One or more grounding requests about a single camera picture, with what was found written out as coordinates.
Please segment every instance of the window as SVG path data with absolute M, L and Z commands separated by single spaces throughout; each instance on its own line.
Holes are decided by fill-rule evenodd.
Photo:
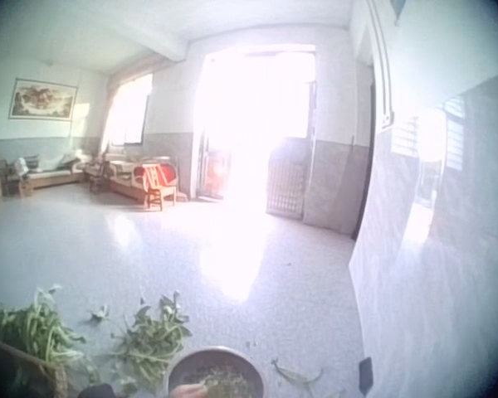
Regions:
M 105 126 L 105 134 L 111 145 L 142 143 L 152 83 L 153 75 L 146 75 L 118 88 Z

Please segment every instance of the room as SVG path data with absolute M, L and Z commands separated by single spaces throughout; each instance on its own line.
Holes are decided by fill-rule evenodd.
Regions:
M 8 347 L 63 366 L 56 396 L 168 396 L 196 352 L 254 370 L 237 398 L 477 388 L 497 154 L 485 0 L 2 0 L 0 308 L 47 305 L 74 340 Z M 130 353 L 154 309 L 173 350 Z

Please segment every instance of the white wall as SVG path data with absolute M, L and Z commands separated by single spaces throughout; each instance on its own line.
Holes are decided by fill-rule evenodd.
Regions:
M 349 34 L 339 28 L 273 27 L 226 33 L 194 42 L 186 61 L 154 76 L 146 133 L 193 131 L 193 107 L 206 55 L 236 46 L 316 46 L 317 139 L 350 143 L 355 128 L 354 59 Z
M 359 59 L 365 29 L 373 33 L 367 1 L 378 9 L 397 121 L 498 75 L 498 8 L 491 1 L 409 0 L 396 22 L 389 0 L 356 0 L 350 35 Z
M 15 79 L 78 87 L 72 121 L 9 119 Z M 40 61 L 0 56 L 0 139 L 99 137 L 105 111 L 107 76 Z

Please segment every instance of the hand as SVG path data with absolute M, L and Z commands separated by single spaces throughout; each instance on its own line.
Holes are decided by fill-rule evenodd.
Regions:
M 207 389 L 201 384 L 179 386 L 169 394 L 169 398 L 206 398 Z

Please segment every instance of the wooden armchair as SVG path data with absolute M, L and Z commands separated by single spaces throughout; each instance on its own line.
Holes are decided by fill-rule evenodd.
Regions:
M 172 197 L 173 205 L 177 201 L 177 177 L 173 166 L 169 164 L 143 164 L 145 202 L 148 208 L 152 204 L 164 207 L 164 198 Z

